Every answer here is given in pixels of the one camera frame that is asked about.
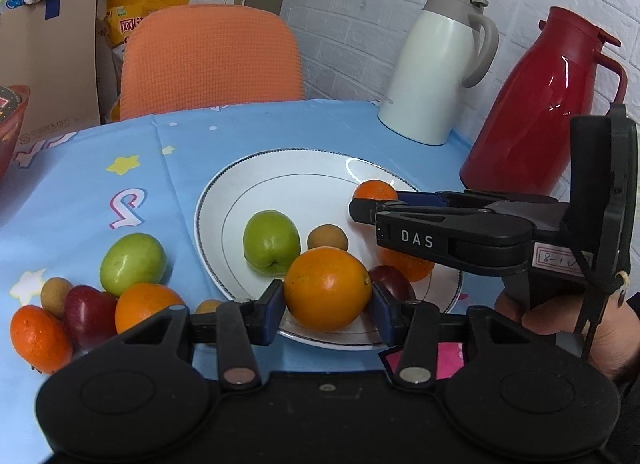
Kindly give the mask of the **person right hand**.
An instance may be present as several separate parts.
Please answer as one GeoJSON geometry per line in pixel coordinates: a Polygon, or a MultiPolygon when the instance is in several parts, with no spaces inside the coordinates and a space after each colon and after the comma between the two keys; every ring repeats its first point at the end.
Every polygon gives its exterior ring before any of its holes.
{"type": "MultiPolygon", "coordinates": [[[[526,310],[502,292],[496,299],[495,308],[538,335],[571,333],[582,308],[582,299],[575,296],[554,298],[526,310]]],[[[638,359],[639,318],[626,302],[620,305],[616,295],[610,296],[592,342],[591,363],[607,377],[614,378],[630,370],[638,359]]]]}

